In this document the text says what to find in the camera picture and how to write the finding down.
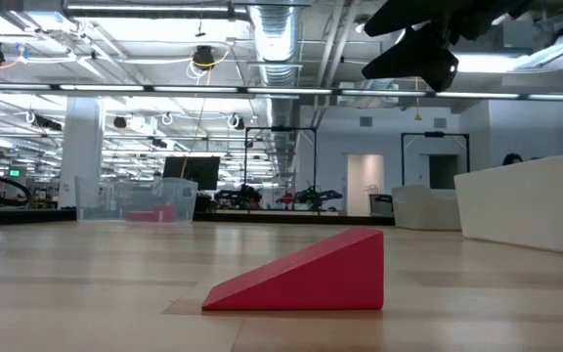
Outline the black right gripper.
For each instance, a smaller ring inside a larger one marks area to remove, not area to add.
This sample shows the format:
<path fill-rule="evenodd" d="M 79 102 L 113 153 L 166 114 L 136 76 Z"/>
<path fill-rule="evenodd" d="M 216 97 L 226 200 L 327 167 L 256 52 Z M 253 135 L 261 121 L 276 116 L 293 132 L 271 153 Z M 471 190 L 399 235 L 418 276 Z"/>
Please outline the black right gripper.
<path fill-rule="evenodd" d="M 368 63 L 362 74 L 366 79 L 419 77 L 433 91 L 446 91 L 453 83 L 458 59 L 448 49 L 440 30 L 429 23 L 415 30 L 414 24 L 438 19 L 453 12 L 448 38 L 474 41 L 485 34 L 493 22 L 504 16 L 517 19 L 531 7 L 533 0 L 464 1 L 453 11 L 444 0 L 386 0 L 364 26 L 369 37 L 388 34 L 407 27 L 404 37 L 388 51 Z"/>

